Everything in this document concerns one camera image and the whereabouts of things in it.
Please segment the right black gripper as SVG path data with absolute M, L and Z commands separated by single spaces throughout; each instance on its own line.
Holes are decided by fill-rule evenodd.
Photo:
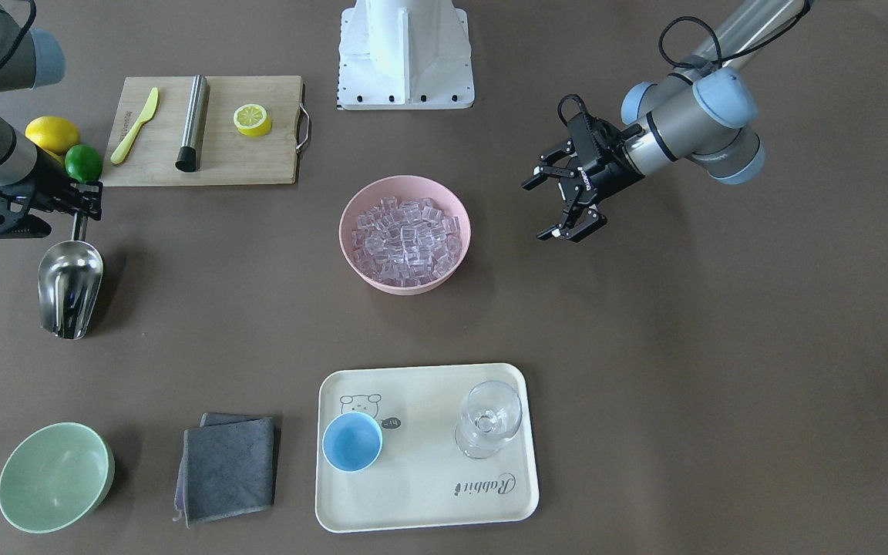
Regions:
M 102 182 L 72 183 L 53 158 L 0 166 L 0 239 L 42 238 L 52 226 L 29 214 L 59 211 L 102 218 Z

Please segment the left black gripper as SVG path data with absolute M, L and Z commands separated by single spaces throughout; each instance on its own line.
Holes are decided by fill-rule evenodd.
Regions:
M 547 179 L 560 179 L 564 199 L 560 221 L 536 238 L 581 242 L 607 224 L 597 207 L 602 200 L 644 179 L 628 161 L 621 132 L 599 117 L 580 112 L 567 122 L 570 138 L 540 154 L 533 175 L 522 189 L 533 190 Z

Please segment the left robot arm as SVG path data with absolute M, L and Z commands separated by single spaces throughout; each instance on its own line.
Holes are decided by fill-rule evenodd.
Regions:
M 607 222 L 599 204 L 668 164 L 686 159 L 712 179 L 740 185 L 761 172 L 764 144 L 751 123 L 759 110 L 741 69 L 811 9 L 809 1 L 746 1 L 659 83 L 631 88 L 621 104 L 621 127 L 577 105 L 561 117 L 567 140 L 540 154 L 525 190 L 556 179 L 563 197 L 557 223 L 539 232 L 546 241 L 578 242 Z

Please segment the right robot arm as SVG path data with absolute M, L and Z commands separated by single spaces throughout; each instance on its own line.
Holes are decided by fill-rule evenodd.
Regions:
M 27 21 L 17 22 L 0 3 L 0 92 L 59 83 L 65 57 L 56 38 L 36 29 L 36 6 Z M 63 212 L 76 218 L 102 217 L 103 185 L 81 185 L 63 165 L 24 133 L 0 117 L 0 238 L 42 238 L 52 228 L 39 212 Z

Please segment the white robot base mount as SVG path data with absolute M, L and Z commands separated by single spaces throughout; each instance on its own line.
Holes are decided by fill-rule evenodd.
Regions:
M 341 12 L 341 110 L 468 109 L 468 15 L 451 1 L 357 1 Z

